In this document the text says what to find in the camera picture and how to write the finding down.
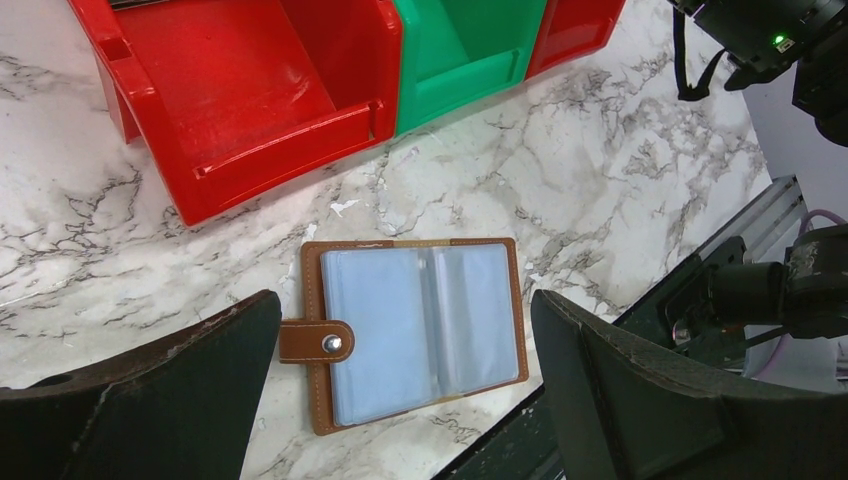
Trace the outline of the red bin with gold card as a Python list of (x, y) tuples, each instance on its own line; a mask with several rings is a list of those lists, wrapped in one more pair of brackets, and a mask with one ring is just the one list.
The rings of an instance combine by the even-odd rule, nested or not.
[(625, 0), (549, 0), (525, 79), (604, 48)]

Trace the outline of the brown leather card holder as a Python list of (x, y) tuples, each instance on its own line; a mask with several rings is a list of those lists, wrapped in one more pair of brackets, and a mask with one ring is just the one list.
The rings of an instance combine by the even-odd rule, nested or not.
[(279, 330), (324, 436), (527, 380), (511, 238), (311, 241), (304, 314)]

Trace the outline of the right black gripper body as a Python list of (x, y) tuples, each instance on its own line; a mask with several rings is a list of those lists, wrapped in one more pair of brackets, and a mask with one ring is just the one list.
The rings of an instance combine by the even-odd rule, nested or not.
[[(674, 71), (680, 100), (702, 100), (723, 55), (736, 66), (724, 84), (740, 91), (782, 75), (847, 22), (845, 1), (673, 1)], [(686, 21), (721, 45), (694, 85), (687, 80)]]

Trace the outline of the red bin with black card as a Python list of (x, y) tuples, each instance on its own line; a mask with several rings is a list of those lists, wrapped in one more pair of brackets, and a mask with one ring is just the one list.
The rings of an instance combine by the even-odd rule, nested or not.
[(391, 139), (389, 1), (74, 1), (109, 113), (184, 224)]

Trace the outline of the green plastic bin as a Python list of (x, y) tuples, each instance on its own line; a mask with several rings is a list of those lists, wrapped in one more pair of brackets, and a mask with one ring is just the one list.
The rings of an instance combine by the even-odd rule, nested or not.
[(396, 134), (525, 78), (547, 3), (396, 0), (403, 22)]

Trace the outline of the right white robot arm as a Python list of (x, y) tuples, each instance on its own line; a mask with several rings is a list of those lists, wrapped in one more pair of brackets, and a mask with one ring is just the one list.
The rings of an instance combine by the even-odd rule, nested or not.
[[(717, 68), (686, 76), (685, 26), (693, 22), (735, 65), (728, 91), (796, 72), (792, 102), (830, 142), (847, 142), (847, 5), (843, 1), (677, 1), (673, 44), (678, 96), (707, 97)], [(802, 223), (781, 262), (728, 258), (704, 267), (666, 307), (674, 349), (714, 365), (772, 339), (847, 332), (847, 225)]]

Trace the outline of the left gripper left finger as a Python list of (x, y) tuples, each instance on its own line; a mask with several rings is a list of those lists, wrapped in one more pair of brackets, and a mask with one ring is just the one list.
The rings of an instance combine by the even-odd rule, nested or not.
[(1, 391), (5, 479), (236, 479), (281, 305), (260, 291), (106, 360)]

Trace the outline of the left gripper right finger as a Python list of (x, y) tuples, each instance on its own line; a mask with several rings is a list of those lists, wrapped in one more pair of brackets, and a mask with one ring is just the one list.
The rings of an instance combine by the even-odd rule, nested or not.
[(569, 479), (843, 479), (847, 398), (742, 378), (549, 290), (533, 335)]

